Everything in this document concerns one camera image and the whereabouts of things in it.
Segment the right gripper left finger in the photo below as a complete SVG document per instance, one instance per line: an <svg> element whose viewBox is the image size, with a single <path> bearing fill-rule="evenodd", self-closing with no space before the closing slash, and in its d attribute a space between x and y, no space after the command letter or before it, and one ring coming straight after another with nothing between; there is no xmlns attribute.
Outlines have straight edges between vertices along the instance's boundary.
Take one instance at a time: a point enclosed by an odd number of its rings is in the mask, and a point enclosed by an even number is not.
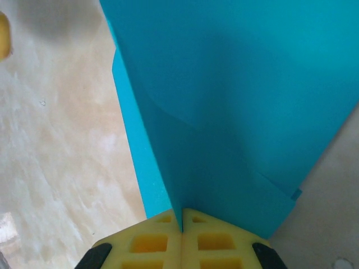
<svg viewBox="0 0 359 269"><path fill-rule="evenodd" d="M173 210L97 241L76 268L181 268L182 233Z"/></svg>

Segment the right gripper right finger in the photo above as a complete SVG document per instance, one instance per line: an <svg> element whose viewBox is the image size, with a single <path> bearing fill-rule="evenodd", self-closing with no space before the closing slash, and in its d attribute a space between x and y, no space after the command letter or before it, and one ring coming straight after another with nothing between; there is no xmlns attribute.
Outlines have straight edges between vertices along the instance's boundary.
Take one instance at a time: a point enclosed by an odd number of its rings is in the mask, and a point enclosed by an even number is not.
<svg viewBox="0 0 359 269"><path fill-rule="evenodd" d="M287 268L266 239L186 208L182 211L182 268Z"/></svg>

